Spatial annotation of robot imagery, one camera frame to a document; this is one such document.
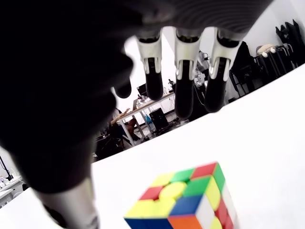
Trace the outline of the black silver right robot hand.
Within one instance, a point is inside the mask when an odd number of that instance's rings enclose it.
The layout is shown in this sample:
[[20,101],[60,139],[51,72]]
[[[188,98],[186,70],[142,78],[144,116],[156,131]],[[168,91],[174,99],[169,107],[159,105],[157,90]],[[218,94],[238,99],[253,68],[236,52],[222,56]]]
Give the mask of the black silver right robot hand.
[[97,229],[91,159],[116,98],[131,94],[135,36],[147,95],[159,100],[161,30],[175,28],[175,111],[193,110],[200,37],[215,28],[206,108],[223,106],[242,39],[268,0],[3,0],[0,3],[0,145],[65,229]]

